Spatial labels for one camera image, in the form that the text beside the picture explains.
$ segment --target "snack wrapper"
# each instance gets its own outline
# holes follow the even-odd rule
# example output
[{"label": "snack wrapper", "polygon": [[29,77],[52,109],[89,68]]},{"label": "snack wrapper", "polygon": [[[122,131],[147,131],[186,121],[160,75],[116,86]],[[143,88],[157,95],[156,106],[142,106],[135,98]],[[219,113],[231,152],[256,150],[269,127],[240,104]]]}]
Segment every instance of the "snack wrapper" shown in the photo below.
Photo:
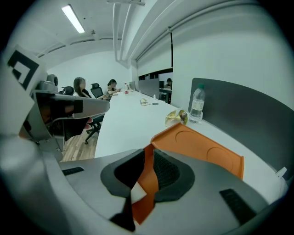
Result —
[{"label": "snack wrapper", "polygon": [[165,126],[171,127],[174,124],[181,123],[186,125],[188,121],[188,114],[181,109],[176,109],[165,117]]}]

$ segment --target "ceiling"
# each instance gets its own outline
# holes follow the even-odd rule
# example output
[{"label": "ceiling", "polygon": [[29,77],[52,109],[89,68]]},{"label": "ceiling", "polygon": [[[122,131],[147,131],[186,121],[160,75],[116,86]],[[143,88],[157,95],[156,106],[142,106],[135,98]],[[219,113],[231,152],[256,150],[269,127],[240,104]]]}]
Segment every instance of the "ceiling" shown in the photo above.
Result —
[{"label": "ceiling", "polygon": [[[71,4],[85,33],[79,34],[61,8]],[[122,4],[119,38],[128,4]],[[37,56],[83,40],[112,39],[113,4],[106,0],[36,0],[12,33],[8,46],[20,44]]]}]

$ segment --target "person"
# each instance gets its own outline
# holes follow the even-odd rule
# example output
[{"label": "person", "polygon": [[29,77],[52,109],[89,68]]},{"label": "person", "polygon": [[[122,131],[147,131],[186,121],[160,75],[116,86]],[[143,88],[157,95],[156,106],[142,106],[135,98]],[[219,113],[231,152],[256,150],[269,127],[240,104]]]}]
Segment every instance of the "person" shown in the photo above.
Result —
[{"label": "person", "polygon": [[109,83],[107,84],[107,94],[113,95],[117,92],[120,92],[121,88],[116,89],[116,81],[114,79],[111,79]]},{"label": "person", "polygon": [[[85,89],[86,88],[86,80],[84,78],[78,77],[75,78],[73,81],[73,89],[74,89],[74,96],[92,98],[89,92]],[[102,95],[98,97],[99,100],[106,100],[106,95]]]},{"label": "person", "polygon": [[171,89],[172,86],[173,86],[173,81],[171,80],[171,78],[168,78],[166,80],[167,84],[164,86],[164,88],[168,88],[168,89]]}]

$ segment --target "white table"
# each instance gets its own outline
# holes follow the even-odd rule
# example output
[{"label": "white table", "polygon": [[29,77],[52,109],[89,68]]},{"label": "white table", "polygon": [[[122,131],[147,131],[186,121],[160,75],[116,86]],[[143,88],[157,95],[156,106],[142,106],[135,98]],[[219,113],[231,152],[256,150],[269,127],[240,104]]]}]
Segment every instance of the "white table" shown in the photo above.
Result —
[{"label": "white table", "polygon": [[[118,94],[111,98],[110,109],[105,114],[95,157],[144,148],[150,144],[154,135],[166,129],[165,116],[176,109],[172,105],[136,91],[130,92],[129,95],[123,92]],[[158,105],[141,106],[141,98],[156,102]],[[259,192],[268,203],[280,198],[288,189],[285,180],[278,178],[275,171],[261,158],[214,125],[206,121],[202,121],[201,124],[188,122],[187,125],[244,156],[243,181]]]}]

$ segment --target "black office chair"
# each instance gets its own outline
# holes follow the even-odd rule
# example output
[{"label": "black office chair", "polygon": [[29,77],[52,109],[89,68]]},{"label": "black office chair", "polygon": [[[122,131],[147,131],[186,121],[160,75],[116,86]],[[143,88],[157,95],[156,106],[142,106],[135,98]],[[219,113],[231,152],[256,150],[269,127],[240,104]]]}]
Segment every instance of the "black office chair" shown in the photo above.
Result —
[{"label": "black office chair", "polygon": [[[102,89],[100,87],[100,85],[98,83],[93,83],[91,84],[92,88],[91,88],[91,92],[92,94],[95,96],[95,98],[98,98],[100,96],[103,95]],[[104,115],[100,115],[97,117],[93,117],[93,122],[90,123],[89,125],[92,127],[92,129],[87,130],[87,133],[89,134],[87,139],[85,140],[85,145],[88,144],[88,139],[95,133],[99,133],[100,132],[100,128],[101,128],[101,124],[100,122],[103,121]]]},{"label": "black office chair", "polygon": [[93,83],[91,85],[92,85],[91,92],[95,96],[95,98],[98,98],[103,95],[103,91],[98,83]]},{"label": "black office chair", "polygon": [[74,94],[74,88],[71,86],[63,86],[63,90],[59,91],[58,93],[61,95],[73,95]]}]

